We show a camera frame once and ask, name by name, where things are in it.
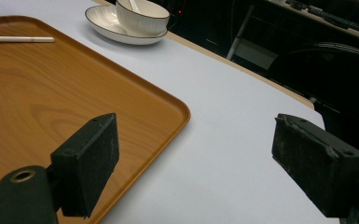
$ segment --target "white bowl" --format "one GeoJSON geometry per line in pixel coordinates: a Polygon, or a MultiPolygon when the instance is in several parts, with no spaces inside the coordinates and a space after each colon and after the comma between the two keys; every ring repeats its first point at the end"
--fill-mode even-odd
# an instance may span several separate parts
{"type": "Polygon", "coordinates": [[[118,23],[115,5],[90,7],[86,10],[86,18],[91,27],[101,35],[117,42],[132,45],[149,45],[159,42],[167,34],[164,29],[160,34],[148,37],[144,35],[129,35],[118,23]]]}
{"type": "Polygon", "coordinates": [[[120,25],[131,35],[156,36],[167,27],[170,13],[164,7],[146,0],[134,0],[140,13],[131,9],[129,0],[117,0],[116,12],[120,25]]]}

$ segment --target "black mount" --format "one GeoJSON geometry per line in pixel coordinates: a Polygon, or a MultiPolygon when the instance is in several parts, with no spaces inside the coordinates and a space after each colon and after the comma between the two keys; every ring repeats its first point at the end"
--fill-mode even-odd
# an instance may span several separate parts
{"type": "Polygon", "coordinates": [[[58,223],[89,217],[118,162],[116,114],[91,119],[51,153],[51,165],[27,166],[0,181],[0,224],[58,223]]]}

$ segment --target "white chopstick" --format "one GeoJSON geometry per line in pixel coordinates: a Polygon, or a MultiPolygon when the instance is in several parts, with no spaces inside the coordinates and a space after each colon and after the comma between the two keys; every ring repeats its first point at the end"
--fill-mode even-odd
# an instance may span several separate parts
{"type": "Polygon", "coordinates": [[[51,43],[54,42],[53,37],[43,36],[0,36],[0,42],[8,43],[51,43]]]}

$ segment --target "black chair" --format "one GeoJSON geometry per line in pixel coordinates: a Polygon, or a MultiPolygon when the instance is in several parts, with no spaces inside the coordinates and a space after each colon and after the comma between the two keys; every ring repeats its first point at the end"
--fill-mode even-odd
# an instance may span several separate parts
{"type": "Polygon", "coordinates": [[[313,100],[325,129],[359,149],[359,49],[313,43],[280,55],[267,78],[313,100]]]}

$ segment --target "wood grain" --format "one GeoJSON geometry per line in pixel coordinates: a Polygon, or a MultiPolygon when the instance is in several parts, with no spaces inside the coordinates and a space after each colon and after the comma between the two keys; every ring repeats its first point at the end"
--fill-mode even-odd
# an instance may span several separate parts
{"type": "Polygon", "coordinates": [[[186,105],[42,21],[0,17],[0,35],[55,43],[0,43],[0,179],[49,155],[89,119],[116,112],[120,160],[91,218],[95,223],[183,129],[186,105]]]}

